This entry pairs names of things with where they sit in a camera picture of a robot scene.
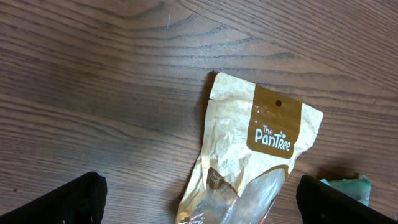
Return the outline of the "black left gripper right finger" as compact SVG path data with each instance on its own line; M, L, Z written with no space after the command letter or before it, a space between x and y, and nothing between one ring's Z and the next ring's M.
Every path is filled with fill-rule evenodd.
M296 201L303 224L397 224L310 175L302 176Z

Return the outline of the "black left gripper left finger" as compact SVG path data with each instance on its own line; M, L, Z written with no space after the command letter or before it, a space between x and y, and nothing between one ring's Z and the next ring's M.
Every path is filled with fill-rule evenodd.
M1 224L101 224L107 192L106 178L88 172L1 215Z

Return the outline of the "teal white snack packet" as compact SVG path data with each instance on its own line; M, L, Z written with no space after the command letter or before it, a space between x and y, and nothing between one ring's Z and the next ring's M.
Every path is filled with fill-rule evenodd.
M322 179L321 182L348 195L363 205L369 206L372 184L365 175L363 175L360 179Z

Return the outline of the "brown snack packet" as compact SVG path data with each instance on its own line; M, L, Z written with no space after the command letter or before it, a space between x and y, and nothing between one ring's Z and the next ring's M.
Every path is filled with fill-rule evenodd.
M177 223L260 223L323 113L255 83L218 73L203 145L179 204Z

